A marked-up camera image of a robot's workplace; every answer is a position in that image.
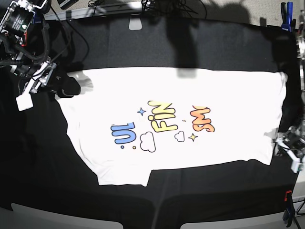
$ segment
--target blue star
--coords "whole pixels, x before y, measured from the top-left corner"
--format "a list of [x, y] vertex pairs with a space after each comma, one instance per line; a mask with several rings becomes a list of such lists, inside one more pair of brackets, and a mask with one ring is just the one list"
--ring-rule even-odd
[[142, 110], [142, 108], [141, 108], [140, 111], [138, 111], [137, 113], [140, 113], [143, 116], [144, 112], [146, 112], [146, 111]]

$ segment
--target black fabric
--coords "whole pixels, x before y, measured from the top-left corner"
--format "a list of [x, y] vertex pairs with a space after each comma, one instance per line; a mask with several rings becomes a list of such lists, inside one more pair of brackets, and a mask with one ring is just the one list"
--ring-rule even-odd
[[[135, 66], [284, 71], [289, 79], [280, 129], [286, 130], [298, 117], [299, 75], [295, 41], [289, 33], [177, 18], [142, 18], [140, 31], [128, 29], [128, 17], [88, 18], [70, 24], [88, 45], [73, 32], [69, 54], [60, 59], [69, 72]], [[58, 22], [50, 26], [51, 56], [55, 56], [65, 38]], [[30, 46], [41, 45], [35, 38], [39, 33], [34, 29], [29, 34]], [[67, 137], [67, 122], [53, 96], [33, 95], [34, 108], [19, 112], [18, 79], [7, 68], [0, 69], [0, 75], [3, 208], [17, 203], [117, 221], [125, 229], [178, 229], [188, 222], [255, 217], [285, 209], [285, 192], [293, 189], [297, 178], [285, 157], [274, 157], [270, 166], [250, 160], [153, 171], [148, 187], [99, 186]], [[228, 153], [232, 150], [222, 147]]]

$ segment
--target cloud graphic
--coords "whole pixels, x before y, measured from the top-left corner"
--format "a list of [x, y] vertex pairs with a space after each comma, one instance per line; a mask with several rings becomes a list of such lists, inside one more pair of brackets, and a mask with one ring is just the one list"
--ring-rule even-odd
[[179, 131], [179, 133], [175, 134], [175, 138], [178, 142], [184, 142], [184, 132]]
[[141, 144], [140, 148], [143, 151], [149, 151], [153, 153], [156, 151], [156, 145], [154, 144], [154, 138], [152, 132], [146, 132], [140, 136]]

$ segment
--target t-shirt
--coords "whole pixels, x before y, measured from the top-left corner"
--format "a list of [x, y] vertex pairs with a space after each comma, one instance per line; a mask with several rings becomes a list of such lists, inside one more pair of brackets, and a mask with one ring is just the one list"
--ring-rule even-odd
[[56, 99], [100, 185], [147, 186], [156, 169], [271, 162], [284, 73], [137, 67], [69, 76], [81, 94]]

